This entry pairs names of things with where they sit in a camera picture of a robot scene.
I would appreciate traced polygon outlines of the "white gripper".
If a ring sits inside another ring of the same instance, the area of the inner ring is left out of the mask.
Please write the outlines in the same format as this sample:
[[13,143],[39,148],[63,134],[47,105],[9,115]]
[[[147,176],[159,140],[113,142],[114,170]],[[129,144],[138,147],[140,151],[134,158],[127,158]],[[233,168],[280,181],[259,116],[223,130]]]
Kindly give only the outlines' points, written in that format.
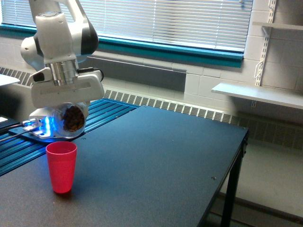
[[89,115],[90,101],[104,97],[101,81],[104,74],[97,68],[84,68],[68,82],[53,79],[50,68],[31,75],[31,98],[34,107],[52,107],[62,103],[79,103],[84,118]]

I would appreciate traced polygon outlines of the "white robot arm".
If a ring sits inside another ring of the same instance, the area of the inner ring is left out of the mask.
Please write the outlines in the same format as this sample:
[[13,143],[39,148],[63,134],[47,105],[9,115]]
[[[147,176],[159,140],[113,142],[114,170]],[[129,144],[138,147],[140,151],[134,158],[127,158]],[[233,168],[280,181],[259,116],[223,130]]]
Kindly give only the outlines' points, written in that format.
[[21,56],[35,69],[31,98],[35,111],[23,129],[40,140],[73,139],[84,132],[88,107],[103,98],[103,72],[79,67],[94,53],[98,35],[77,0],[32,0],[34,36]]

